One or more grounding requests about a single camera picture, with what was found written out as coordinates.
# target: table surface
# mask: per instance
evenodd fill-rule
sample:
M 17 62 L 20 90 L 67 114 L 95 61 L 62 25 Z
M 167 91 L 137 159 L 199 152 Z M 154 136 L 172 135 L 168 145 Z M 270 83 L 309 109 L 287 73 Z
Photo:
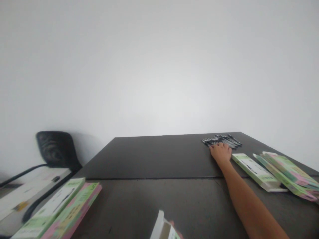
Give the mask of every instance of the table surface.
M 291 239 L 319 238 L 319 205 L 244 180 Z M 187 239 L 248 238 L 224 179 L 100 182 L 103 189 L 72 239 L 149 239 L 159 210 Z
M 233 153 L 245 153 L 252 159 L 253 153 L 260 154 L 262 151 L 284 155 L 241 132 L 230 134 L 243 144 Z M 222 172 L 212 160 L 207 146 L 201 142 L 202 139 L 214 135 L 211 133 L 114 138 L 77 173 L 77 176 L 87 179 L 222 178 Z M 310 176 L 319 176 L 319 172 L 289 159 Z M 249 177 L 235 162 L 232 161 L 232 164 L 239 175 Z

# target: book stack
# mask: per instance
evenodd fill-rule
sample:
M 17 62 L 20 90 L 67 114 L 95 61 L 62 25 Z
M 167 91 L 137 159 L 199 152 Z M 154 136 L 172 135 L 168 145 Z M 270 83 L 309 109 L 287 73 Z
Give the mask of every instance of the book stack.
M 253 154 L 253 156 L 269 172 L 245 154 L 232 154 L 232 159 L 266 191 L 290 190 L 308 201 L 318 201 L 319 183 L 288 158 L 270 152 L 263 152 L 260 155 Z
M 101 189 L 85 178 L 70 179 L 12 239 L 69 239 Z
M 319 183 L 288 158 L 269 152 L 254 157 L 292 193 L 308 201 L 318 201 Z

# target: green book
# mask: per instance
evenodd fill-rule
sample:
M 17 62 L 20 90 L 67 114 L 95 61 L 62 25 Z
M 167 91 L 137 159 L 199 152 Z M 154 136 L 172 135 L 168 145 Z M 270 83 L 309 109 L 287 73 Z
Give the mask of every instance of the green book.
M 270 162 L 266 160 L 263 155 L 256 155 L 254 157 L 264 165 L 270 172 L 272 172 L 278 180 L 280 180 L 293 194 L 304 198 L 308 201 L 317 201 L 318 199 L 311 194 L 311 190 L 302 187 L 293 181 L 291 181 L 287 176 L 285 176 L 280 170 L 273 166 Z
M 85 178 L 70 179 L 11 239 L 41 238 L 84 183 Z
M 285 156 L 263 152 L 263 157 L 294 183 L 309 189 L 319 190 L 319 183 Z
M 263 189 L 268 192 L 286 192 L 287 189 L 280 187 L 281 182 L 274 177 L 270 172 L 252 160 L 243 153 L 232 154 L 232 159 L 258 183 Z

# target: green and white booklet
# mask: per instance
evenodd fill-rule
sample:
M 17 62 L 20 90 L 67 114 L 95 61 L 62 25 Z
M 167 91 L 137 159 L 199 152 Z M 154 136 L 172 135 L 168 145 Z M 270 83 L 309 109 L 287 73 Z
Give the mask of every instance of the green and white booklet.
M 172 224 L 164 218 L 163 211 L 159 211 L 150 239 L 180 239 Z
M 270 172 L 264 169 L 244 153 L 232 154 L 232 159 L 268 192 L 287 192 L 288 189 L 280 187 L 281 182 Z

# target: book spine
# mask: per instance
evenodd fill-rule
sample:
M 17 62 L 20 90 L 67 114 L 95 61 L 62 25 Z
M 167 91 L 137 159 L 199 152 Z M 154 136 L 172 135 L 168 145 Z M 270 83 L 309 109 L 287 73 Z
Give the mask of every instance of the book spine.
M 70 225 L 69 231 L 66 230 L 66 233 L 62 236 L 62 239 L 70 239 L 72 237 L 72 235 L 74 234 L 75 230 L 80 225 L 80 223 L 83 220 L 84 216 L 86 215 L 86 213 L 90 209 L 92 203 L 95 201 L 95 199 L 96 199 L 97 195 L 99 194 L 99 192 L 101 191 L 101 189 L 102 189 L 102 186 L 99 184 L 96 187 L 96 189 L 94 190 L 94 192 L 91 194 L 90 198 L 86 201 L 86 203 L 82 207 L 77 219 L 75 219 L 73 221 L 72 225 Z

